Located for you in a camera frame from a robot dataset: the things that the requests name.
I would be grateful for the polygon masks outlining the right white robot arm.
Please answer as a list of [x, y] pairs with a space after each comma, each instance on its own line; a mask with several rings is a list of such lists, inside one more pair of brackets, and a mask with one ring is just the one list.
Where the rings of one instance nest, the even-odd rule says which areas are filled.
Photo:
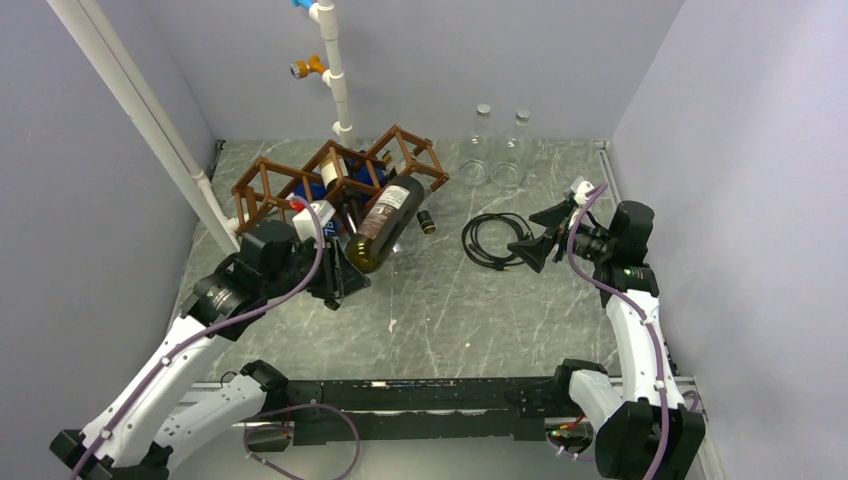
[[703, 417], [687, 409], [674, 379], [659, 324], [659, 288], [646, 263], [654, 211], [636, 201], [618, 204], [609, 226], [569, 225], [579, 212], [568, 198], [530, 215], [542, 235], [509, 244], [511, 253], [540, 272], [547, 260], [567, 253], [594, 265], [591, 282], [599, 291], [619, 353], [622, 388], [616, 390], [603, 367], [566, 360], [551, 388], [557, 411], [580, 410], [594, 430], [595, 465], [608, 479], [683, 479], [706, 433]]

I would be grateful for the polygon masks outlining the clear glass bottle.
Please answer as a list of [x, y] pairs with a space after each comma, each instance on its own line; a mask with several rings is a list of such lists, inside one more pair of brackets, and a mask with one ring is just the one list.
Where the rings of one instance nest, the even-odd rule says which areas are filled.
[[459, 179], [469, 186], [485, 183], [489, 178], [491, 106], [481, 103], [476, 107], [475, 124], [463, 137], [460, 145]]
[[529, 151], [527, 127], [530, 118], [530, 109], [518, 108], [511, 128], [495, 144], [490, 177], [502, 188], [517, 188], [525, 177]]

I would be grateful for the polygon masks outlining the olive green bottle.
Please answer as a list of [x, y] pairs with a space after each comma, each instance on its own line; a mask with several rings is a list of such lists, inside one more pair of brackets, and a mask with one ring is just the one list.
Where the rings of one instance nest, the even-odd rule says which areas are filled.
[[398, 175], [389, 181], [346, 245], [350, 263], [363, 274], [377, 271], [424, 198], [424, 186], [410, 175]]

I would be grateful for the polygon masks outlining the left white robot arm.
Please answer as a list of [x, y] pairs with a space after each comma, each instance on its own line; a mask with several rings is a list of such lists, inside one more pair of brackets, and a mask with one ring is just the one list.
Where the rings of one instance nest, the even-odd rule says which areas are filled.
[[165, 339], [125, 390], [51, 452], [75, 479], [166, 479], [237, 423], [297, 445], [511, 435], [539, 440], [549, 418], [577, 413], [562, 373], [551, 377], [292, 380], [255, 360], [187, 408], [199, 376], [269, 310], [306, 292], [336, 308], [368, 287], [334, 238], [271, 220], [199, 281]]

